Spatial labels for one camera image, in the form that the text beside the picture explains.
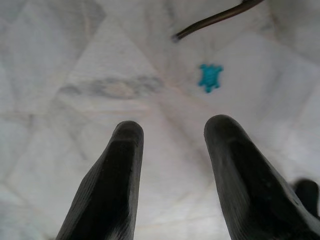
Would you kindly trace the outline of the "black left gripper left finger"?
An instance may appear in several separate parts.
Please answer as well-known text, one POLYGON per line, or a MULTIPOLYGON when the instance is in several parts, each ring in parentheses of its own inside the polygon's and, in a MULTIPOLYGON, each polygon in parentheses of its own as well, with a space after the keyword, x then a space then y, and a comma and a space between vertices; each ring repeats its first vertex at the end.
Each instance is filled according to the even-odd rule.
POLYGON ((144 132, 120 122, 82 179, 58 240, 132 240, 138 210, 144 132))

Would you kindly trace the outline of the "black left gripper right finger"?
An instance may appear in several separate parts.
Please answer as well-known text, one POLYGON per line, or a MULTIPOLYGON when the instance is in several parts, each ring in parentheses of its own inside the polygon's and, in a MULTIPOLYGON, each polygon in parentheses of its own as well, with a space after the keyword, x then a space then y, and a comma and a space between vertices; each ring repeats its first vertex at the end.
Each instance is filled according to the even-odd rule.
POLYGON ((319 185, 290 185, 227 115, 204 127, 221 210, 233 240, 317 240, 319 185))

